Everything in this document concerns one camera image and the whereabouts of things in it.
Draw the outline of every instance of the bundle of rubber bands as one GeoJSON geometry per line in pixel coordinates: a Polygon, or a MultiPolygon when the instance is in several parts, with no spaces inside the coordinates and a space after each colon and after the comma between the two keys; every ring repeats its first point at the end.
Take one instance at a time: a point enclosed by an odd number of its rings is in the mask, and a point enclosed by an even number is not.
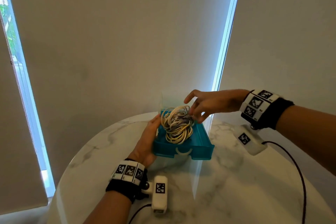
{"type": "Polygon", "coordinates": [[[161,114],[161,125],[166,130],[166,140],[173,144],[182,144],[193,133],[194,120],[188,114],[190,107],[181,105],[169,107],[161,114]]]}

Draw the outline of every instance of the round table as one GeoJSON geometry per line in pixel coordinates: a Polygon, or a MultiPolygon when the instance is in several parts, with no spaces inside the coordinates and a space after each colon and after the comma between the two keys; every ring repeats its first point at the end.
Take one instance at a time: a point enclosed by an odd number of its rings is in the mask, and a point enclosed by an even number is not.
{"type": "MultiPolygon", "coordinates": [[[[52,199],[48,224],[82,224],[102,198],[112,171],[126,158],[140,138],[145,113],[117,122],[93,137],[76,154],[52,199]]],[[[135,223],[301,223],[303,191],[296,167],[268,147],[249,155],[232,133],[232,126],[218,120],[209,138],[215,145],[211,160],[189,156],[158,157],[149,168],[168,178],[168,208],[154,215],[141,210],[135,223]]],[[[336,223],[336,218],[317,190],[307,187],[306,223],[336,223]]],[[[130,216],[151,198],[136,201],[130,216]]]]}

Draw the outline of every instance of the beige roller shade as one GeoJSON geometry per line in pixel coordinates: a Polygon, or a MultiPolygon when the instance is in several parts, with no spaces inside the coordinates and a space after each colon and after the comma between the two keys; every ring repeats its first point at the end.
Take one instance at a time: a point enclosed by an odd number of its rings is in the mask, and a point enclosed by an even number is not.
{"type": "Polygon", "coordinates": [[[12,0],[58,183],[95,134],[211,90],[230,0],[12,0]]]}
{"type": "MultiPolygon", "coordinates": [[[[220,89],[265,88],[336,114],[335,11],[335,0],[238,0],[220,89]]],[[[244,122],[238,113],[219,116],[244,122]]],[[[293,155],[336,213],[335,176],[279,133],[261,135],[293,155]]]]}
{"type": "Polygon", "coordinates": [[[4,33],[0,31],[0,214],[48,204],[4,33]]]}

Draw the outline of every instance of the cable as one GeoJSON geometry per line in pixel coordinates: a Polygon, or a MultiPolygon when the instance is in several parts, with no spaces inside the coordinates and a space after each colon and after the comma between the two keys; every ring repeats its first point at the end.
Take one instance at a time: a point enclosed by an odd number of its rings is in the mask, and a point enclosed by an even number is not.
{"type": "Polygon", "coordinates": [[[181,105],[169,107],[161,114],[161,125],[166,130],[166,140],[173,144],[182,144],[193,133],[193,117],[188,114],[190,107],[181,105]]]}
{"type": "Polygon", "coordinates": [[[306,221],[306,206],[307,206],[307,192],[306,192],[306,185],[305,185],[305,180],[303,178],[303,175],[301,173],[301,170],[298,166],[298,164],[296,163],[296,161],[294,160],[294,158],[292,157],[291,154],[289,154],[289,152],[284,148],[282,147],[281,145],[275,143],[275,142],[272,142],[272,141],[264,141],[262,142],[262,144],[266,144],[266,143],[272,143],[272,144],[275,144],[277,146],[279,146],[281,149],[283,149],[287,154],[288,156],[292,159],[294,165],[296,166],[297,168],[297,171],[299,171],[299,175],[301,177],[301,181],[302,181],[302,187],[303,187],[303,211],[302,211],[302,224],[305,224],[305,221],[306,221]]]}
{"type": "Polygon", "coordinates": [[[152,206],[152,204],[147,204],[147,205],[144,205],[142,207],[139,208],[139,210],[137,210],[134,215],[132,216],[131,220],[128,222],[128,224],[131,224],[132,220],[134,219],[134,217],[137,215],[138,212],[140,212],[142,209],[144,209],[145,207],[149,207],[149,206],[152,206]]]}

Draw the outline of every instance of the person's left arm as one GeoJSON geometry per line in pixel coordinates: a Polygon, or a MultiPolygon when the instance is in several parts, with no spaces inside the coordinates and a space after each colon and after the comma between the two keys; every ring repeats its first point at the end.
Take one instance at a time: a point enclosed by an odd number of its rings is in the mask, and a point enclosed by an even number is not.
{"type": "MultiPolygon", "coordinates": [[[[159,114],[148,122],[140,140],[128,158],[143,164],[146,168],[153,164],[156,156],[152,152],[152,146],[160,123],[159,114]]],[[[125,224],[131,205],[128,197],[116,191],[108,191],[83,224],[125,224]]]]}

